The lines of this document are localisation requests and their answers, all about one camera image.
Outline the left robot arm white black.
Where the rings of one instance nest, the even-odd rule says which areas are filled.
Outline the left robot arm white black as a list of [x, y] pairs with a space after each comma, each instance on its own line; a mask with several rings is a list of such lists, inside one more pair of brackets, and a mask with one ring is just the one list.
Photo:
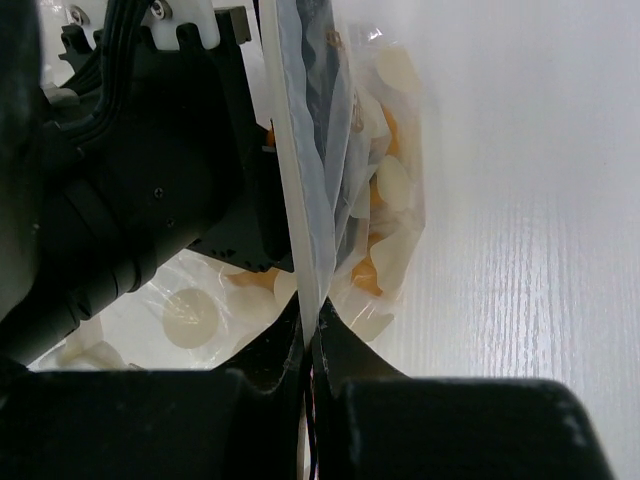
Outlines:
[[275, 147], [256, 119], [243, 6], [67, 1], [73, 76], [35, 99], [35, 281], [1, 322], [29, 364], [184, 249], [293, 267]]

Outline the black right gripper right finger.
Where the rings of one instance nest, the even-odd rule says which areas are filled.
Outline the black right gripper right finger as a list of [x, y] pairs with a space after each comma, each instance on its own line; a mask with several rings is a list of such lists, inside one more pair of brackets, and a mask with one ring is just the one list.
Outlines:
[[331, 304], [311, 342], [307, 408], [320, 479], [609, 479], [579, 399], [545, 379], [413, 378]]

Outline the clear zip top bag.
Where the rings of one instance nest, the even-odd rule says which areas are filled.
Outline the clear zip top bag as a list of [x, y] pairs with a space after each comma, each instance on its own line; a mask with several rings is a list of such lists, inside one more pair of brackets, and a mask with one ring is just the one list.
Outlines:
[[[243, 6], [252, 39], [242, 47], [257, 122], [273, 142], [283, 189], [296, 287], [232, 284], [247, 271], [184, 249], [138, 290], [84, 321], [29, 366], [59, 369], [208, 369], [272, 325], [295, 296], [310, 334], [324, 302], [364, 340], [392, 321], [408, 263], [424, 228], [422, 155], [414, 134], [420, 85], [408, 52], [364, 1], [209, 1]], [[398, 127], [399, 151], [381, 107]], [[386, 205], [369, 210], [376, 174]], [[380, 297], [349, 274], [369, 232]]]

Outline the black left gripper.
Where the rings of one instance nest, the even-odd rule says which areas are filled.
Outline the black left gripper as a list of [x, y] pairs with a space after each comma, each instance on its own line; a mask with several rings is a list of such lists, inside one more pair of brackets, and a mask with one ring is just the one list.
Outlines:
[[203, 28], [180, 20], [170, 29], [177, 49], [157, 48], [146, 32], [139, 51], [139, 78], [165, 130], [162, 162], [172, 177], [197, 162], [204, 168], [173, 196], [210, 190], [209, 200], [187, 209], [198, 217], [187, 248], [250, 272], [292, 271], [278, 160], [257, 122], [242, 52], [252, 14], [243, 7], [212, 12], [217, 46], [206, 48]]

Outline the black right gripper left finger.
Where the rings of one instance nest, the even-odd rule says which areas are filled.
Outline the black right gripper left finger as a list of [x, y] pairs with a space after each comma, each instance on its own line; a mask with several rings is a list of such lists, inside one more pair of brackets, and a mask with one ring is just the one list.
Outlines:
[[5, 479], [296, 479], [299, 304], [211, 370], [44, 371], [1, 362]]

